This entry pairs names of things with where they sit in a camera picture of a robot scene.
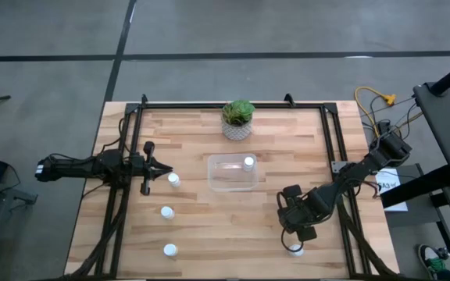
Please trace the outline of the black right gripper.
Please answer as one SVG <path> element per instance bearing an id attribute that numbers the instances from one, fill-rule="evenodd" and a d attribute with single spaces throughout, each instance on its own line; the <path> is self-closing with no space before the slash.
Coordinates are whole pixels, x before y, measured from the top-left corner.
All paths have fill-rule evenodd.
<path id="1" fill-rule="evenodd" d="M 296 233 L 300 242 L 317 238 L 315 224 L 329 216 L 329 207 L 316 194 L 310 191 L 302 195 L 299 185 L 285 187 L 277 193 L 277 215 L 283 231 Z"/>

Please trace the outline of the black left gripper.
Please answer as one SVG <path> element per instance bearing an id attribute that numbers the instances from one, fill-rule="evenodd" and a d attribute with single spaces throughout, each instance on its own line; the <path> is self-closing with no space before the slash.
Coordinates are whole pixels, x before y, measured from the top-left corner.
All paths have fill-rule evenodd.
<path id="1" fill-rule="evenodd" d="M 147 141 L 143 147 L 145 157 L 139 152 L 133 153 L 130 157 L 132 175 L 144 178 L 141 184 L 141 194 L 150 194 L 150 182 L 173 171 L 171 166 L 162 164 L 152 158 L 154 150 L 155 144 L 152 141 Z"/>

